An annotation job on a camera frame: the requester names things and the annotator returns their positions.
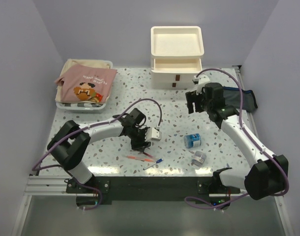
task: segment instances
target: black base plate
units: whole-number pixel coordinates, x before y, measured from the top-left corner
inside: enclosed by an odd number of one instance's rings
[[[210,202],[208,186],[211,177],[95,177],[97,188],[103,194],[103,204],[112,201],[184,201],[187,196],[198,197]],[[230,187],[232,194],[240,193]],[[218,194],[225,194],[220,189]],[[92,193],[80,187],[73,179],[68,181],[66,193]]]

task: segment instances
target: white tray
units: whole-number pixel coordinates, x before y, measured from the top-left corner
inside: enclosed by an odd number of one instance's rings
[[[110,69],[113,68],[113,63],[109,60],[103,60],[105,63],[110,65]],[[96,103],[89,103],[89,102],[83,102],[83,103],[61,103],[56,102],[56,106],[59,109],[67,110],[71,112],[77,112],[77,113],[102,113],[103,109],[106,107],[107,101],[100,105]]]
[[[203,38],[198,26],[155,26],[151,28],[153,58],[201,58]]]

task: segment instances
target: white box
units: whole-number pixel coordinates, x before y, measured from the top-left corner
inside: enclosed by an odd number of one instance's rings
[[[152,86],[156,89],[194,87],[192,79],[202,70],[203,54],[199,27],[152,27]]]

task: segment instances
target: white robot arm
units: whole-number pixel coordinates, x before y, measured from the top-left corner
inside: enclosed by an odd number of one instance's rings
[[[51,154],[64,170],[76,178],[79,183],[95,186],[93,183],[93,174],[82,161],[85,150],[89,144],[102,139],[125,135],[131,139],[130,144],[132,150],[144,151],[145,148],[150,146],[149,141],[151,139],[161,139],[160,131],[155,128],[141,128],[140,123],[146,119],[146,116],[137,108],[114,121],[116,118],[117,116],[114,116],[108,120],[101,121],[99,123],[101,125],[97,125],[97,123],[76,124],[73,120],[67,121],[50,141],[47,150],[51,149],[66,135],[88,127],[88,129],[71,136],[70,139],[74,140],[73,142],[69,142],[67,139],[55,147]]]
[[[249,164],[249,169],[224,168],[215,171],[210,190],[232,186],[245,189],[255,200],[284,190],[286,180],[275,163],[287,175],[289,164],[286,157],[276,156],[258,140],[243,121],[240,124],[238,111],[225,103],[221,84],[209,83],[205,75],[195,78],[194,83],[198,84],[197,90],[186,93],[189,113],[194,112],[193,104],[196,112],[207,112],[210,120],[234,141]]]

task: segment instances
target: drawer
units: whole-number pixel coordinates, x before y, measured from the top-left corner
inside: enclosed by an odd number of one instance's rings
[[[192,81],[186,83],[174,82],[167,83],[156,79],[152,79],[152,88],[154,89],[192,89],[195,87]]]
[[[151,76],[165,83],[187,83],[201,70],[200,59],[153,59]]]

